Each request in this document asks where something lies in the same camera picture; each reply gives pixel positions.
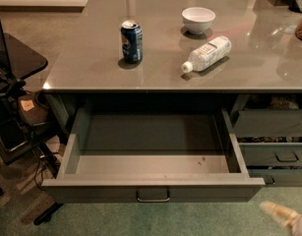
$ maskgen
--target soda can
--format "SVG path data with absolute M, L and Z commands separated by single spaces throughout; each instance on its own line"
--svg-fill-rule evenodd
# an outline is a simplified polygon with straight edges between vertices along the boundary
M 121 27 L 122 52 L 127 63 L 138 63 L 143 58 L 143 34 L 138 23 L 127 20 Z

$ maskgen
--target drawer cabinet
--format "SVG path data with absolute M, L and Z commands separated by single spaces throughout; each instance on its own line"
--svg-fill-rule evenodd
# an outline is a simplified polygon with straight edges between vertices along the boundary
M 265 185 L 249 176 L 224 109 L 141 101 L 86 100 L 57 178 L 42 183 L 58 203 L 248 201 Z
M 302 109 L 240 111 L 234 131 L 238 141 L 251 137 L 302 141 Z M 242 142 L 239 146 L 251 176 L 263 177 L 268 185 L 302 186 L 302 143 Z

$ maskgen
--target open drawer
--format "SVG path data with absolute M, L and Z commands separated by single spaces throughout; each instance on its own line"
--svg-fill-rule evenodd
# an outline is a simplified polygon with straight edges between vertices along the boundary
M 250 178 L 226 111 L 79 109 L 56 179 L 58 203 L 248 201 Z

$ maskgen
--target white bottle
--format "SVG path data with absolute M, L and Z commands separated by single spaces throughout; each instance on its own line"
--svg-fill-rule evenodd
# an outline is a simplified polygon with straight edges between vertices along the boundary
M 231 42 L 225 36 L 219 36 L 190 53 L 189 60 L 181 69 L 184 73 L 203 71 L 222 57 L 228 55 Z

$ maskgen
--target cable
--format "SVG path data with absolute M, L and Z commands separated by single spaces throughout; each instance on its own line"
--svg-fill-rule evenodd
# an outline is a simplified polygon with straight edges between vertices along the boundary
M 44 189 L 37 183 L 37 181 L 36 181 L 36 174 L 37 174 L 37 172 L 39 171 L 39 167 L 40 167 L 40 164 L 41 164 L 41 159 L 40 159 L 40 157 L 36 154 L 36 152 L 34 151 L 34 149 L 32 150 L 32 152 L 33 152 L 33 154 L 35 155 L 35 157 L 37 158 L 37 161 L 38 161 L 38 165 L 37 165 L 37 167 L 36 167 L 36 169 L 35 169 L 35 171 L 34 171 L 33 181 L 34 181 L 36 187 L 37 187 L 39 190 L 45 192 L 45 190 L 44 190 Z M 41 171 L 41 183 L 42 183 L 42 181 L 43 181 L 43 174 L 42 174 L 42 171 Z

